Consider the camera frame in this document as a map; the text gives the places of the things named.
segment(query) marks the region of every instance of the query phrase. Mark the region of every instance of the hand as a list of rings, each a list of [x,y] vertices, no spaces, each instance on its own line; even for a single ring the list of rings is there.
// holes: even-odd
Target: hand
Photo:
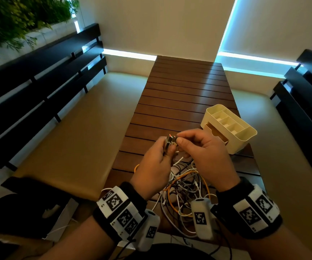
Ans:
[[[138,169],[130,183],[134,189],[147,201],[152,196],[162,191],[169,181],[171,162],[175,155],[176,147],[169,146],[163,156],[163,143],[166,137],[160,137],[145,153]]]
[[[201,130],[186,130],[177,134],[179,150],[192,156],[196,168],[219,192],[240,182],[223,141]]]

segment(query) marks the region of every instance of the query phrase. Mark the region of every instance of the left hand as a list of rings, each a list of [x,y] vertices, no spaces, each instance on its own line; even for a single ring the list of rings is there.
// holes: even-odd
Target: left hand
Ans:
[[[148,201],[152,196],[162,191],[169,181],[171,162],[176,147],[169,146],[163,156],[163,143],[166,137],[160,137],[145,153],[143,160],[132,176],[130,183],[134,189]]]

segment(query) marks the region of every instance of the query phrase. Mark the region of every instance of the right hand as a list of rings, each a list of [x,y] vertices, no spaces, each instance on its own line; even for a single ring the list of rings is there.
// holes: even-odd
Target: right hand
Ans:
[[[194,160],[196,168],[219,192],[240,182],[223,141],[201,129],[177,134],[176,143]]]

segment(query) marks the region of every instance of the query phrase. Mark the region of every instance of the planter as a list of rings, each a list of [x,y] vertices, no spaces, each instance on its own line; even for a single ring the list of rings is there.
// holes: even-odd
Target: planter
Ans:
[[[74,21],[74,19],[71,19],[68,21],[68,23],[57,23],[51,26],[52,29],[42,28],[37,32],[28,33],[27,36],[37,38],[37,44],[34,46],[34,49],[37,49],[45,46],[46,44],[52,43],[61,37],[76,32]],[[24,47],[22,47],[19,52],[7,48],[6,46],[0,47],[0,65],[3,65],[32,51],[32,48],[26,43],[26,41],[22,41],[24,42]]]

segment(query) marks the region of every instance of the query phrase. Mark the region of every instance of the small metal object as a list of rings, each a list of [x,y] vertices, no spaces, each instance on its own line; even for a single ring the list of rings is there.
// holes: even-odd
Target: small metal object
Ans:
[[[168,147],[169,147],[170,145],[175,145],[175,146],[177,146],[177,144],[176,144],[176,139],[177,139],[176,136],[172,136],[172,135],[169,134],[169,136],[168,136],[167,138],[164,139],[163,152],[167,152]]]

